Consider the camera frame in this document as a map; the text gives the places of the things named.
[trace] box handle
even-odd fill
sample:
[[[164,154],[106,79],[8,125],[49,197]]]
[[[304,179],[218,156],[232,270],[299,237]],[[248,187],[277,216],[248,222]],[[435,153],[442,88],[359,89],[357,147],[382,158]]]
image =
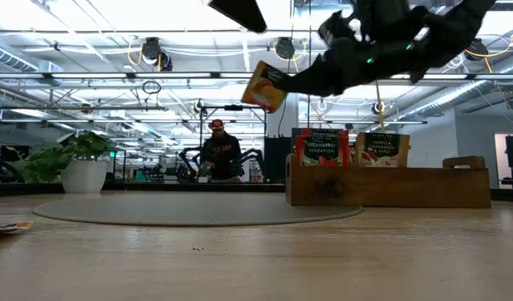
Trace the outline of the box handle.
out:
[[[485,169],[485,158],[482,156],[462,156],[446,158],[442,161],[442,167],[455,168],[457,166],[468,166],[470,169]]]

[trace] strawberry tea box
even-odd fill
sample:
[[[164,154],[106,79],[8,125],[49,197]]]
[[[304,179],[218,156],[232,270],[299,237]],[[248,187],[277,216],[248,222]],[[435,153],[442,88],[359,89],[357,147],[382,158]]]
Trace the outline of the strawberry tea box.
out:
[[[349,166],[348,137],[298,136],[296,157],[301,166]]]

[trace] wooden box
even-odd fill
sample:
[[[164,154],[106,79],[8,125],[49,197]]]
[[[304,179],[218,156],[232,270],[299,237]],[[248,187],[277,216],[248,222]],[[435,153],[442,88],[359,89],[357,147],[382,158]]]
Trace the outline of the wooden box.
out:
[[[482,157],[446,159],[442,168],[337,168],[296,161],[294,154],[287,157],[286,197],[293,206],[490,208]]]

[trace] orange snack box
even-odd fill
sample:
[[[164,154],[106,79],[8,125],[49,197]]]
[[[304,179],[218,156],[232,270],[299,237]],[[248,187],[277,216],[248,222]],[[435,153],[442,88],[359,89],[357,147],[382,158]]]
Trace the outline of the orange snack box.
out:
[[[269,113],[275,113],[287,98],[288,92],[276,89],[273,83],[284,76],[287,75],[281,70],[263,61],[258,62],[241,102],[259,105]]]

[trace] round gray rug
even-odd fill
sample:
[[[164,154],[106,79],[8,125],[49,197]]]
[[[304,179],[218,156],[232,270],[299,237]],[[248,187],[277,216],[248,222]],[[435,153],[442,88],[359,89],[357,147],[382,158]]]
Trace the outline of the round gray rug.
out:
[[[41,217],[73,222],[142,226],[242,226],[315,222],[351,217],[355,207],[292,207],[275,193],[129,193],[50,202]]]

